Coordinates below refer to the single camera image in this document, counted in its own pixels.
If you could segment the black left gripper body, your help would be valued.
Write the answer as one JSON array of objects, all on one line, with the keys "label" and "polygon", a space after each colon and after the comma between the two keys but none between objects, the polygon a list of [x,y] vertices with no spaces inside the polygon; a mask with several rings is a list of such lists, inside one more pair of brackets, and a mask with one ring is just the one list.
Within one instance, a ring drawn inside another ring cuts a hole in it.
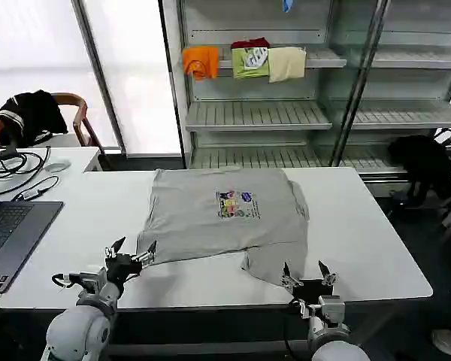
[{"label": "black left gripper body", "polygon": [[129,277],[139,275],[142,270],[140,261],[131,255],[118,253],[105,258],[107,281],[114,284],[118,290],[124,290],[124,283]]}]

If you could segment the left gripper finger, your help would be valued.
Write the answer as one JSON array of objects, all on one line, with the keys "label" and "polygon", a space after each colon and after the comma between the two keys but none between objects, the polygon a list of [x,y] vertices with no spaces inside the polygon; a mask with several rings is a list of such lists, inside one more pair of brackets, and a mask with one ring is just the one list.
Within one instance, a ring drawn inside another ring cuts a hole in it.
[{"label": "left gripper finger", "polygon": [[104,249],[105,258],[115,258],[119,254],[120,248],[122,247],[125,239],[126,237],[122,237],[116,240],[110,247],[106,247]]},{"label": "left gripper finger", "polygon": [[156,248],[157,241],[154,241],[145,252],[133,256],[132,259],[135,262],[139,262],[141,265],[151,265],[155,260]]}]

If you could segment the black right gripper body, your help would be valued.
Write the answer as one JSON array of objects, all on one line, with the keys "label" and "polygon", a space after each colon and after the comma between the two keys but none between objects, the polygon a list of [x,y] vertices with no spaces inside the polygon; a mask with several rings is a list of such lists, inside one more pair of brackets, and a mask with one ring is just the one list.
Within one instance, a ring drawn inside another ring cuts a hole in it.
[{"label": "black right gripper body", "polygon": [[331,296],[334,287],[325,285],[321,279],[300,280],[301,285],[294,287],[292,295],[305,303],[317,303],[320,296]]}]

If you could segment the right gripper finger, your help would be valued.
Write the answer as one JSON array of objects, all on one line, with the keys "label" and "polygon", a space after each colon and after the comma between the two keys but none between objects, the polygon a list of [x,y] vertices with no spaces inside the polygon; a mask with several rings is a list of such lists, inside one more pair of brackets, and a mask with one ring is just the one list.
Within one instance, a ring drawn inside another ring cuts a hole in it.
[{"label": "right gripper finger", "polygon": [[299,287],[303,286],[303,283],[299,279],[292,276],[287,262],[284,262],[283,273],[281,275],[281,285],[288,291],[295,291]]},{"label": "right gripper finger", "polygon": [[337,273],[331,272],[329,267],[320,260],[318,261],[318,264],[322,274],[322,285],[333,286],[338,280]]}]

